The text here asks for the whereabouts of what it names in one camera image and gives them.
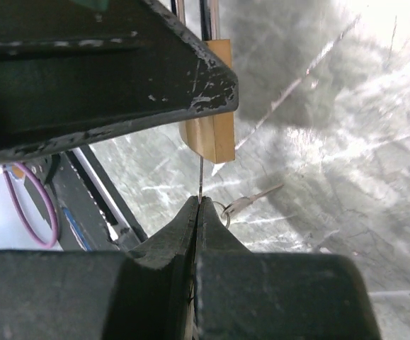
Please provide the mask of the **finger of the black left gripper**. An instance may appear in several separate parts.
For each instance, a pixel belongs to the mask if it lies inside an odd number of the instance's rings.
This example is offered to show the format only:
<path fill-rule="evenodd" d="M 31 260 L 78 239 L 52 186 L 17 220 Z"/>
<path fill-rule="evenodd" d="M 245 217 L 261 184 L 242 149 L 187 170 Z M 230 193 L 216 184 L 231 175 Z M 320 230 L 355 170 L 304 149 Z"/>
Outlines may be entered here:
<path fill-rule="evenodd" d="M 238 105 L 236 74 L 159 1 L 0 1 L 0 164 Z"/>

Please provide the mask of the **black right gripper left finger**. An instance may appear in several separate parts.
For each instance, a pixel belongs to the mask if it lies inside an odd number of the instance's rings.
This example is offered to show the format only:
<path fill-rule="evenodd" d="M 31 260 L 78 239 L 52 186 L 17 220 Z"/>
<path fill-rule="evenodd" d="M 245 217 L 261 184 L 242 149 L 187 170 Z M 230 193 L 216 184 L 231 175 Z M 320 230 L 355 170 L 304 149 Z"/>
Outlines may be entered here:
<path fill-rule="evenodd" d="M 198 210 L 129 251 L 0 250 L 0 339 L 191 339 Z"/>

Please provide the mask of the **small keys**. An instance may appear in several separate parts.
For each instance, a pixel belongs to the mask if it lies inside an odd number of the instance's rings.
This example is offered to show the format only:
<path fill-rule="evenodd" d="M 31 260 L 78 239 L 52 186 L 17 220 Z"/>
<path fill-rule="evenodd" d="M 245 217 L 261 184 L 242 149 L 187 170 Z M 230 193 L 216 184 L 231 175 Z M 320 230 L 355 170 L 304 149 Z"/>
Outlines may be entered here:
<path fill-rule="evenodd" d="M 283 186 L 284 186 L 283 183 L 276 184 L 257 194 L 253 194 L 250 196 L 242 196 L 240 198 L 237 198 L 236 200 L 232 201 L 228 205 L 224 205 L 223 203 L 218 202 L 216 200 L 214 200 L 212 203 L 214 205 L 218 205 L 221 207 L 222 212 L 220 214 L 220 217 L 226 220 L 225 227 L 229 229 L 229 226 L 231 224 L 231 219 L 234 216 L 238 215 L 241 211 L 243 211 L 247 207 L 253 205 L 258 199 L 268 195 L 269 193 L 279 188 L 282 188 Z"/>

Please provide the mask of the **brass padlock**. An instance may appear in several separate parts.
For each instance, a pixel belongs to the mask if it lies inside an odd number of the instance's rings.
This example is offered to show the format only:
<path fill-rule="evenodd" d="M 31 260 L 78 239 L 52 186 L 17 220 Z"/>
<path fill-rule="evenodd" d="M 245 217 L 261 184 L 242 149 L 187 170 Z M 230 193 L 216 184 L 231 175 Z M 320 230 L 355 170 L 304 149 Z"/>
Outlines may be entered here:
<path fill-rule="evenodd" d="M 207 46 L 228 66 L 232 66 L 229 40 L 220 38 L 219 2 L 200 1 L 200 28 Z M 186 120 L 178 126 L 186 146 L 213 164 L 222 164 L 235 159 L 233 112 Z"/>

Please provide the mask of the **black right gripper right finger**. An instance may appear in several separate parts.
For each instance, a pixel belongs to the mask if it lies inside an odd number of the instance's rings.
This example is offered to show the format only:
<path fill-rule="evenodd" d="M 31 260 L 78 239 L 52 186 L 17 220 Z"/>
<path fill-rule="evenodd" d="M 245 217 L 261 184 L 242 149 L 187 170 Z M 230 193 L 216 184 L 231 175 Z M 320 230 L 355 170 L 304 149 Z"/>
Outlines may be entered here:
<path fill-rule="evenodd" d="M 347 257 L 254 253 L 203 198 L 195 313 L 201 339 L 379 339 L 363 278 Z"/>

